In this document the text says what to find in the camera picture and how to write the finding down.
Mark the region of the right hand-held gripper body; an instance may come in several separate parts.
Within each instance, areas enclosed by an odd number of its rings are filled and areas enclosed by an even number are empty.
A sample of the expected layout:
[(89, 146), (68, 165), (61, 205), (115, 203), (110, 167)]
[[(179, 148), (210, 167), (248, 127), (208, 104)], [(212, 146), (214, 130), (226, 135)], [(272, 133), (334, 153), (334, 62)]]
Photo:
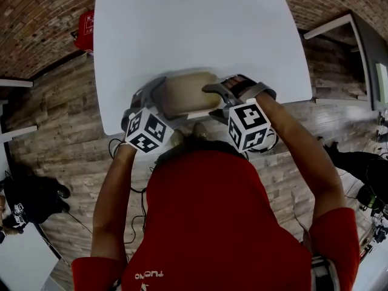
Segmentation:
[(223, 108), (229, 108), (229, 121), (221, 123), (228, 127), (229, 139), (240, 153), (264, 153), (276, 145), (276, 132), (256, 100), (260, 93), (276, 98), (276, 92), (262, 82), (238, 95), (220, 96)]

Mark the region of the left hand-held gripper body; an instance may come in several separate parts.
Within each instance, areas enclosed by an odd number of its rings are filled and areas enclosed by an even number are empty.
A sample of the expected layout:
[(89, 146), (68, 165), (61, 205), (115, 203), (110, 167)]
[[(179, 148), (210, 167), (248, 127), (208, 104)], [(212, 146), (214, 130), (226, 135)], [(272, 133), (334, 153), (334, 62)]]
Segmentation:
[(162, 110), (161, 88), (150, 94), (147, 83), (137, 90), (121, 119), (125, 143), (145, 154), (160, 148), (173, 133)]

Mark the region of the person's right hand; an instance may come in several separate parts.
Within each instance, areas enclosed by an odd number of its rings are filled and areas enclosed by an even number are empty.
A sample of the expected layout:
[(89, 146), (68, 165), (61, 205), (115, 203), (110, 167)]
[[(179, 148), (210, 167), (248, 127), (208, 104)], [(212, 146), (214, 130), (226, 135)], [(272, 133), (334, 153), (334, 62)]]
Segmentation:
[(256, 82), (244, 75), (231, 76), (222, 82), (222, 85), (230, 90), (234, 95), (240, 94), (255, 84)]

